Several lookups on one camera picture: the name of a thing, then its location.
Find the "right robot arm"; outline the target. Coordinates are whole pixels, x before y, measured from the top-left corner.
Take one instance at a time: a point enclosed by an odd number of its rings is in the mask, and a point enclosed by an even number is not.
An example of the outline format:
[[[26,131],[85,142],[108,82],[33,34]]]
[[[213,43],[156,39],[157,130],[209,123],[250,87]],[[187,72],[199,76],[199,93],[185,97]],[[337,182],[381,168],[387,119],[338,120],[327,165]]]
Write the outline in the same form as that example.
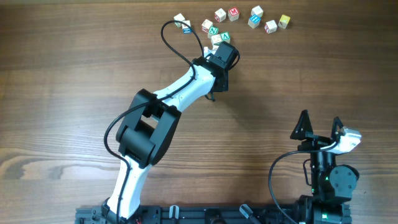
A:
[[[351,152],[361,142],[358,130],[349,128],[338,117],[333,119],[331,136],[313,133],[307,110],[303,110],[291,139],[301,141],[299,152],[310,151],[311,195],[302,195],[295,202],[293,219],[297,223],[352,222],[347,202],[359,180],[359,172],[349,165],[338,165],[336,156]]]

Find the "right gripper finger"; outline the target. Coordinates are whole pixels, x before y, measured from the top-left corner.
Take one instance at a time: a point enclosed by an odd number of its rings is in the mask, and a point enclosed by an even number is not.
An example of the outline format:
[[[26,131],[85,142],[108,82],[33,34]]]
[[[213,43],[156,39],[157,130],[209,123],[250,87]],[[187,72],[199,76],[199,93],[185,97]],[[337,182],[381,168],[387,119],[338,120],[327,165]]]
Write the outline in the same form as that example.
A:
[[[331,130],[331,138],[333,140],[337,140],[339,130],[343,127],[342,121],[339,119],[339,117],[333,118],[333,124],[332,124],[332,130]]]
[[[313,129],[308,114],[308,110],[303,110],[300,114],[298,122],[290,135],[293,140],[306,140],[313,137]]]

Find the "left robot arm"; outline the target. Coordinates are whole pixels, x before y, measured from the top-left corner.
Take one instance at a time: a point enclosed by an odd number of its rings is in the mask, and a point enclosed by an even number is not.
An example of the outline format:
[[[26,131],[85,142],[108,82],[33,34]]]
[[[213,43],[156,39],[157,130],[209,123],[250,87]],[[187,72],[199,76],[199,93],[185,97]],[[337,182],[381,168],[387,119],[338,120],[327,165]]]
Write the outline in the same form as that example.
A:
[[[121,167],[114,192],[101,207],[108,223],[132,220],[149,170],[167,152],[182,112],[202,96],[227,91],[228,72],[238,58],[238,50],[222,42],[193,59],[186,74],[170,86],[154,93],[137,92],[119,118],[116,140]]]

